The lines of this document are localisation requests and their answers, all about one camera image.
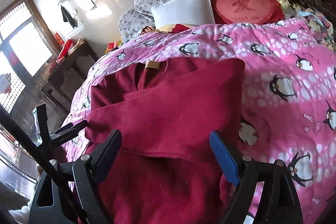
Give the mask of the dark red fleece garment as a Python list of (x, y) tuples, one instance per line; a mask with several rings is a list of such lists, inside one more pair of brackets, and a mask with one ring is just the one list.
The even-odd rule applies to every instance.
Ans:
[(237, 145), (244, 61), (176, 57), (132, 64), (91, 88), (87, 152), (113, 129), (122, 146), (98, 192), (114, 223), (217, 223), (228, 184), (210, 148)]

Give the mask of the dark wooden side table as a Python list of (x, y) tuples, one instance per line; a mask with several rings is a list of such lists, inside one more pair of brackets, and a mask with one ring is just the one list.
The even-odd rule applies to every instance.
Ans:
[(65, 112), (69, 112), (75, 92), (84, 83), (89, 68), (97, 60), (91, 46), (80, 39), (62, 61), (54, 61), (47, 68), (47, 82), (42, 92)]

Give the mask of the red box on table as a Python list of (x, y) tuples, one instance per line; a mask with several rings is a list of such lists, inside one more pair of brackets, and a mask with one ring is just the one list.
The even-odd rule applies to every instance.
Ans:
[(64, 43), (64, 45), (62, 47), (62, 50), (60, 51), (60, 53), (59, 53), (59, 55), (58, 55), (58, 57), (56, 59), (57, 63), (60, 63), (60, 61), (62, 61), (66, 57), (66, 55), (68, 54), (68, 51), (72, 47), (72, 43), (73, 43), (72, 39), (68, 39)]

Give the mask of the lattice window door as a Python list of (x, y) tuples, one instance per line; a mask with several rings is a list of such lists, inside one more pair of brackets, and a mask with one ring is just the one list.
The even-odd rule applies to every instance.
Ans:
[(38, 86), (47, 65), (59, 53), (33, 0), (15, 0), (1, 12), (1, 107), (13, 114)]

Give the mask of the pink penguin blanket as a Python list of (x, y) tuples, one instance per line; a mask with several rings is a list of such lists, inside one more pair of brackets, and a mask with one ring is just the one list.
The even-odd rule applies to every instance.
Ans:
[(144, 65), (239, 58), (245, 63), (240, 148), (289, 166), (303, 221), (327, 221), (335, 207), (335, 53), (301, 19), (274, 24), (207, 24), (177, 34), (150, 32), (101, 57), (75, 93), (66, 123), (87, 119), (91, 88)]

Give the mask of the red items by bed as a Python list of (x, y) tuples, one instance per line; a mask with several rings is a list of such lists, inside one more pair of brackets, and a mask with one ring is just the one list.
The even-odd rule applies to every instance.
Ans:
[(123, 44), (122, 40), (118, 40), (116, 42), (108, 43), (107, 48), (105, 50), (105, 54), (119, 49), (122, 46), (122, 44)]

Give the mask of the dark cloth on hook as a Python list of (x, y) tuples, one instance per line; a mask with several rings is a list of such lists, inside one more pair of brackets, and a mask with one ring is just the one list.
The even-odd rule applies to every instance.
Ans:
[(76, 28), (78, 26), (77, 20), (69, 13), (69, 11), (63, 6), (60, 6), (63, 22), (67, 22), (70, 24), (72, 28)]

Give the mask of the yellow red folded cloth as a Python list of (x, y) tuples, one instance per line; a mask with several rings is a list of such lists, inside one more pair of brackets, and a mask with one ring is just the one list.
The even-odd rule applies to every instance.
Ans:
[(177, 34), (177, 33), (189, 30), (194, 27), (195, 27), (194, 25), (190, 25), (190, 24), (169, 24), (169, 25), (160, 27), (158, 29), (151, 27), (151, 26), (146, 26), (142, 29), (140, 34), (143, 35), (143, 34), (153, 33), (153, 32), (167, 32), (167, 33)]

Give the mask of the white pillow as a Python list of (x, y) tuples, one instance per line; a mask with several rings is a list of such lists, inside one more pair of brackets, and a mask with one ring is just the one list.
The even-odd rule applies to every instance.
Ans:
[(171, 0), (164, 4), (153, 6), (151, 14), (156, 28), (171, 24), (193, 26), (215, 24), (211, 0)]

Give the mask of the colourful patterned cloth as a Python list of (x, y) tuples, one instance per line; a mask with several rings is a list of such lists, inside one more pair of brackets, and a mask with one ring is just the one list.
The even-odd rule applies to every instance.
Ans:
[(315, 40), (335, 52), (335, 28), (331, 21), (316, 9), (295, 8), (296, 17), (301, 18), (309, 27)]

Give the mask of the red heart cushion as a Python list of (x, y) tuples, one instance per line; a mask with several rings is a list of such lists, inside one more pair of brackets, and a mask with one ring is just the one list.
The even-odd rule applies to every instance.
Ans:
[(211, 0), (217, 24), (268, 24), (283, 20), (285, 15), (276, 0)]

